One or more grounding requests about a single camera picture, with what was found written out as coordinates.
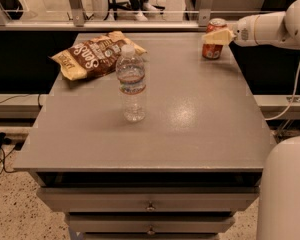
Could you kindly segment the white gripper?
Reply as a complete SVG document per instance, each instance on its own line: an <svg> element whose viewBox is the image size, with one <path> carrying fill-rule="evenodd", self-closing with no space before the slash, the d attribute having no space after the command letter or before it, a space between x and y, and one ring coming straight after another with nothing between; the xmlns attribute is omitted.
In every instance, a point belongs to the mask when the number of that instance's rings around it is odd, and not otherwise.
<svg viewBox="0 0 300 240"><path fill-rule="evenodd" d="M233 31L229 28L211 31L202 36L202 41L209 45L228 45L234 40L241 47L256 46L255 25L258 18L258 15L243 17L233 25Z"/></svg>

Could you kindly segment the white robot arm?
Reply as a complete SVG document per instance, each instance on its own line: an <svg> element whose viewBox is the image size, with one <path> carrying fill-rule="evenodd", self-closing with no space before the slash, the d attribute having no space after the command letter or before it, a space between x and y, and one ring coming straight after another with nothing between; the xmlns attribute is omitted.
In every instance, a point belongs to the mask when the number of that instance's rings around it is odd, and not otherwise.
<svg viewBox="0 0 300 240"><path fill-rule="evenodd" d="M300 50L300 0L202 36L205 44L273 45ZM277 144L262 172L256 240L300 240L300 136Z"/></svg>

